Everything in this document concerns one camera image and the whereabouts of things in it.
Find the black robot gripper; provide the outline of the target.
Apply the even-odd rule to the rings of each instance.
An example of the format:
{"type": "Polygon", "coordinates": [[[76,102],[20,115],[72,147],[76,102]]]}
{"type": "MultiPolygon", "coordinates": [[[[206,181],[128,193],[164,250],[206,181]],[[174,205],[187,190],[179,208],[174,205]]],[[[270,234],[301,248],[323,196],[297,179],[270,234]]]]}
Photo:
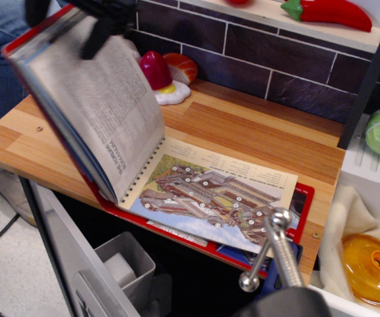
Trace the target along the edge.
{"type": "MultiPolygon", "coordinates": [[[[138,1],[69,0],[68,3],[98,18],[83,44],[80,57],[91,60],[111,36],[124,34],[131,17],[138,9],[138,1]]],[[[25,0],[25,20],[30,28],[46,19],[51,0],[25,0]]]]}

